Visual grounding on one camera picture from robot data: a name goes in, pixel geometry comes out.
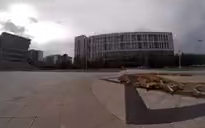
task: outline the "overcast sky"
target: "overcast sky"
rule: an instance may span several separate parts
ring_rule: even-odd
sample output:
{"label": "overcast sky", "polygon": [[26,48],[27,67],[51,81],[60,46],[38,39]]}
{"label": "overcast sky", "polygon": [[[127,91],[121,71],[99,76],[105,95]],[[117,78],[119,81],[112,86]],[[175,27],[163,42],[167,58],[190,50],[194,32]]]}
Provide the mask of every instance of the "overcast sky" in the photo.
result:
{"label": "overcast sky", "polygon": [[173,32],[176,50],[205,53],[205,0],[0,0],[2,31],[46,54],[73,56],[81,34],[128,31]]}

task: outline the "building facade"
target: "building facade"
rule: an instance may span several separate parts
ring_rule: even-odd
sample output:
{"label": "building facade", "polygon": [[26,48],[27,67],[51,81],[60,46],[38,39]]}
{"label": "building facade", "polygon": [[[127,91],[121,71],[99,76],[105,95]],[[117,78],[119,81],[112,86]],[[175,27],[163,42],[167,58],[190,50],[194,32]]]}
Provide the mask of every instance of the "building facade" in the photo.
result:
{"label": "building facade", "polygon": [[30,39],[9,33],[0,36],[0,60],[27,62]]}
{"label": "building facade", "polygon": [[80,67],[87,67],[87,61],[89,58],[89,42],[85,35],[81,35],[75,38],[75,51],[74,51],[74,63]]}
{"label": "building facade", "polygon": [[46,56],[44,61],[49,67],[70,68],[72,65],[72,57],[67,54]]}
{"label": "building facade", "polygon": [[97,62],[113,67],[149,66],[157,57],[171,58],[173,55],[173,35],[170,32],[112,33],[75,39],[75,58],[86,58],[80,59],[84,65]]}
{"label": "building facade", "polygon": [[31,62],[40,62],[43,60],[43,51],[31,49],[28,51],[28,57]]}

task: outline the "dead vegetation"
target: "dead vegetation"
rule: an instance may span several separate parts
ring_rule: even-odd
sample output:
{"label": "dead vegetation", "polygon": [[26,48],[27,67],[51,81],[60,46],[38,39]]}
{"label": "dead vegetation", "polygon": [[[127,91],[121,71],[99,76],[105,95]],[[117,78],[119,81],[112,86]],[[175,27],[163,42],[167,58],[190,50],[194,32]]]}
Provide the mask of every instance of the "dead vegetation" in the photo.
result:
{"label": "dead vegetation", "polygon": [[181,83],[158,76],[157,74],[124,74],[119,77],[119,81],[126,86],[134,86],[147,90],[161,90],[170,94],[185,93],[193,96],[200,96],[202,94],[205,94],[205,83]]}

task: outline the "street light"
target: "street light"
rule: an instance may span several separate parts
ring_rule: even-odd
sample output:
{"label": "street light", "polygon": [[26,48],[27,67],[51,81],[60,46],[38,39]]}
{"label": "street light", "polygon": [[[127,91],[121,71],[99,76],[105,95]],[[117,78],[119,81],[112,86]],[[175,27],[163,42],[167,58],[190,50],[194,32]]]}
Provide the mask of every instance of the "street light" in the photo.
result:
{"label": "street light", "polygon": [[179,57],[179,58],[178,58],[178,59],[179,59],[179,60],[178,60],[178,62],[179,62],[179,68],[181,68],[181,55],[182,55],[182,52],[181,52],[181,50],[179,50],[179,51],[178,51],[178,57]]}

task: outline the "paved plaza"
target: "paved plaza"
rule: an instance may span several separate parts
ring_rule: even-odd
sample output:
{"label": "paved plaza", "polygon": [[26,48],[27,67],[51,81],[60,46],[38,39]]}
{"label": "paved plaza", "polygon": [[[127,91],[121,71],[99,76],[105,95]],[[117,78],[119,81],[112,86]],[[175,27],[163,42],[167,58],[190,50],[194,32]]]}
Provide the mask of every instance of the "paved plaza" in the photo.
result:
{"label": "paved plaza", "polygon": [[205,128],[204,98],[101,80],[118,75],[0,72],[0,128]]}

